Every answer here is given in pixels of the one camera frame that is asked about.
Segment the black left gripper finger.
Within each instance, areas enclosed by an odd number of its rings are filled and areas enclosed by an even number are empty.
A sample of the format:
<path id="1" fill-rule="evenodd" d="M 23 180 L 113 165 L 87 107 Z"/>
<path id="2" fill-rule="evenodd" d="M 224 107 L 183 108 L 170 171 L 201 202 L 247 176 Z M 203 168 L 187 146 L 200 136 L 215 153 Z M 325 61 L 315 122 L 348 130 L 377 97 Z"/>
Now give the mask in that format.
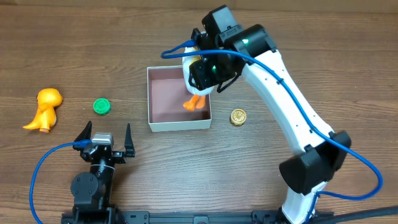
<path id="1" fill-rule="evenodd" d="M 135 157 L 135 148 L 134 143 L 131 136 L 131 125 L 128 123 L 126 127 L 126 134 L 124 140 L 124 148 L 125 148 L 125 156 L 126 157 Z"/>
<path id="2" fill-rule="evenodd" d="M 91 139 L 92 122 L 88 121 L 83 131 L 77 136 L 75 142 Z"/>

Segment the white duck plush toy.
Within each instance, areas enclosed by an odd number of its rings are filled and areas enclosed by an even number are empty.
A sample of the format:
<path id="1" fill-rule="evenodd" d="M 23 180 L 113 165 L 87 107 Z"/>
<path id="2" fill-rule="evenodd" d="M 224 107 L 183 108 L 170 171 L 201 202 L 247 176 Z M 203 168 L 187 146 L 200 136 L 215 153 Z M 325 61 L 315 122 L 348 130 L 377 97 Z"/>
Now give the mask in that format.
<path id="1" fill-rule="evenodd" d="M 189 111 L 195 111 L 196 109 L 202 109 L 206 105 L 206 97 L 213 91 L 214 87 L 209 87 L 205 90 L 198 90 L 191 86 L 188 82 L 190 76 L 190 65 L 196 61 L 201 60 L 200 56 L 187 56 L 182 58 L 183 66 L 183 77 L 185 80 L 186 88 L 192 97 L 183 104 L 183 107 Z"/>

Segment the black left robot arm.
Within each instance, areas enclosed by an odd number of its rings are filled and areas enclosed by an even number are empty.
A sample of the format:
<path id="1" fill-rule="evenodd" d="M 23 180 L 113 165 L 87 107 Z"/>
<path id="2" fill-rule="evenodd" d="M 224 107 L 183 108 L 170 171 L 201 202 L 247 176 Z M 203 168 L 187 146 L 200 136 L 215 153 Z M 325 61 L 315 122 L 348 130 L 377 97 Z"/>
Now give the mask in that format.
<path id="1" fill-rule="evenodd" d="M 125 224 L 126 219 L 116 205 L 110 203 L 116 164 L 124 164 L 125 158 L 135 156 L 131 126 L 126 127 L 124 150 L 113 149 L 111 133 L 91 133 L 92 122 L 74 140 L 74 150 L 90 163 L 90 170 L 74 177 L 71 193 L 74 196 L 72 213 L 63 214 L 62 223 L 72 224 Z"/>

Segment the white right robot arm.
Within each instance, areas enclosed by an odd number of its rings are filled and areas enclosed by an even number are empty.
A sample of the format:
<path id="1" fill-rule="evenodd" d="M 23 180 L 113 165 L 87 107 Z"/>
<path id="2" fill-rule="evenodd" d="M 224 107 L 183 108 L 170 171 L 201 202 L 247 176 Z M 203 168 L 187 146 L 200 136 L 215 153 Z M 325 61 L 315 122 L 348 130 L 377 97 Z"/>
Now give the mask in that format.
<path id="1" fill-rule="evenodd" d="M 351 146 L 302 95 L 275 42 L 263 26 L 207 25 L 194 29 L 184 46 L 187 88 L 202 95 L 223 91 L 242 77 L 263 99 L 280 125 L 292 157 L 279 166 L 288 186 L 280 213 L 283 222 L 304 223 L 315 214 L 317 194 L 338 171 Z"/>

